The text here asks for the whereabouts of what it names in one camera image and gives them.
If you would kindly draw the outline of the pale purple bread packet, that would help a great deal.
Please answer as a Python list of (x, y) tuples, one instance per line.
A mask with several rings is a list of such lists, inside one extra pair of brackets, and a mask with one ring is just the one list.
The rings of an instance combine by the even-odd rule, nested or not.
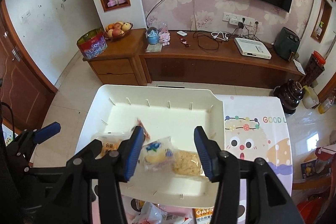
[(165, 137), (146, 144), (139, 155), (139, 163), (145, 170), (157, 171), (175, 162), (175, 148), (171, 137)]

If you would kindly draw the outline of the orange white oats bar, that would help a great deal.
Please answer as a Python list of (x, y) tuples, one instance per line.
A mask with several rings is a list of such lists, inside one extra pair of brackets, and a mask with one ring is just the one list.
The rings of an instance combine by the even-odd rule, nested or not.
[(213, 216), (214, 207), (193, 208), (196, 224), (210, 224)]

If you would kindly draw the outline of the dark green air fryer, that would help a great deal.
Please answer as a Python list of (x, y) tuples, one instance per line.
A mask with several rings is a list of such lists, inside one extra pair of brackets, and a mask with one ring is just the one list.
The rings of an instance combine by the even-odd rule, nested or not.
[(292, 61), (299, 48), (300, 39), (289, 28), (283, 27), (276, 37), (273, 48), (279, 57)]

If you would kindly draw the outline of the red lidded brown container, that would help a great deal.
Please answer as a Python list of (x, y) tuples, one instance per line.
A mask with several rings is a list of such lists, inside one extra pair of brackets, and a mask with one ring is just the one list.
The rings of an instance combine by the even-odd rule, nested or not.
[(318, 78), (318, 76), (320, 76), (324, 72), (325, 64), (326, 60), (324, 59), (324, 57), (317, 51), (314, 51), (311, 54), (311, 57), (304, 69), (305, 76), (301, 80), (300, 84), (302, 86), (310, 86)]

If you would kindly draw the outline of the white set-top box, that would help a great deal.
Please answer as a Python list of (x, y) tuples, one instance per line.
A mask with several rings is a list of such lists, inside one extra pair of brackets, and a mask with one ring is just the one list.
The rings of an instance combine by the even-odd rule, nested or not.
[(234, 38), (234, 42), (243, 56), (257, 57), (270, 60), (272, 58), (268, 48), (262, 43), (250, 39)]

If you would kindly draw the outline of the blue snow globe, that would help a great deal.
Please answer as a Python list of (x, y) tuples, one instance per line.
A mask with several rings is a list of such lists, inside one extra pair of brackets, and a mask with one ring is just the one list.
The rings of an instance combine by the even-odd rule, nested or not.
[(155, 27), (150, 27), (146, 31), (146, 39), (148, 44), (155, 45), (159, 43), (159, 30)]

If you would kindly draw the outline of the fruit bowl with apples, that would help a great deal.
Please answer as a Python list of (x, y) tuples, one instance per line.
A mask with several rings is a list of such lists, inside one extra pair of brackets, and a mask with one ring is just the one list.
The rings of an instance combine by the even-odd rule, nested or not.
[(117, 40), (123, 38), (131, 29), (133, 24), (130, 22), (115, 22), (108, 24), (104, 31), (104, 37), (108, 40)]

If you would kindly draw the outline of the clear tray yellow biscuits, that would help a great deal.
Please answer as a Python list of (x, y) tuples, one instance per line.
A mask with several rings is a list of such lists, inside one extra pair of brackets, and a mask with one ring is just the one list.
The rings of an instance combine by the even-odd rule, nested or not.
[(102, 142), (102, 149), (96, 159), (102, 158), (106, 153), (110, 151), (117, 150), (122, 141), (129, 139), (131, 133), (126, 132), (119, 135), (113, 135), (111, 132), (109, 133), (96, 133), (91, 137), (91, 140), (99, 140)]

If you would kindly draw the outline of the red round biscuit tin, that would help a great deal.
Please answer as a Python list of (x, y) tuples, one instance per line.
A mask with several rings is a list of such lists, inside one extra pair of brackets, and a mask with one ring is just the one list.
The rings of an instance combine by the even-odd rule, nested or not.
[(84, 34), (76, 45), (86, 60), (98, 57), (108, 46), (101, 28), (93, 29)]

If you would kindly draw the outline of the cartoon monster tablecloth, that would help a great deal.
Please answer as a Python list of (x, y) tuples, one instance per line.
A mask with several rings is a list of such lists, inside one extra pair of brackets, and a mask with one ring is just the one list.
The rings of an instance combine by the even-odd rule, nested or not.
[[(140, 119), (150, 141), (171, 137), (173, 146), (197, 152), (194, 129), (202, 126), (209, 139), (238, 159), (261, 157), (280, 175), (291, 194), (292, 158), (288, 126), (280, 100), (274, 97), (221, 96), (210, 90), (103, 86), (95, 95), (77, 150), (94, 137), (129, 132)], [(124, 196), (168, 206), (201, 208), (215, 204), (218, 184), (168, 170), (137, 166)]]

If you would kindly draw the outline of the white wall power strip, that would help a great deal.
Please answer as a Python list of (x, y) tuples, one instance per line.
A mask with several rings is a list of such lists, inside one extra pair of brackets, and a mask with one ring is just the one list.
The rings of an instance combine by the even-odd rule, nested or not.
[(253, 27), (255, 25), (256, 19), (247, 16), (231, 14), (229, 12), (224, 12), (223, 21), (228, 22), (233, 26), (237, 26), (239, 22), (242, 22), (247, 27), (248, 26)]

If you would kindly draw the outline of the clear bag pale chips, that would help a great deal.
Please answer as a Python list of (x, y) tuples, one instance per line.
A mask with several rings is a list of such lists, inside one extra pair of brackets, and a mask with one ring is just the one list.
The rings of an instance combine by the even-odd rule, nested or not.
[(175, 154), (173, 172), (182, 176), (205, 175), (198, 154), (185, 150), (178, 150)]

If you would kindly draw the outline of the red white sausage packet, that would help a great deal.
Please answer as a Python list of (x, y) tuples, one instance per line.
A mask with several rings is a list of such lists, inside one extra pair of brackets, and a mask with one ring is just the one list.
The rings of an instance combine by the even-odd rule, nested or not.
[(155, 206), (153, 203), (145, 202), (141, 212), (131, 223), (135, 224), (183, 224), (190, 223), (192, 218), (181, 217), (167, 213)]

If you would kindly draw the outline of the brown wooden door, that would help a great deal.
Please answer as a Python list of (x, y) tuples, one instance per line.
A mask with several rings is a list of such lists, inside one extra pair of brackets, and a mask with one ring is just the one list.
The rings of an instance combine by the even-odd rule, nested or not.
[(4, 118), (19, 130), (40, 129), (57, 89), (43, 75), (21, 43), (4, 0), (1, 1), (1, 101)]

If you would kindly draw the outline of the dark ceramic jar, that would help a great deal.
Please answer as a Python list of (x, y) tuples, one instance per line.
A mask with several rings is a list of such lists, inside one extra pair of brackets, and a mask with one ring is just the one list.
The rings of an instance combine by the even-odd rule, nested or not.
[(303, 87), (298, 81), (288, 79), (286, 83), (274, 88), (273, 95), (280, 100), (284, 113), (293, 115), (303, 99)]

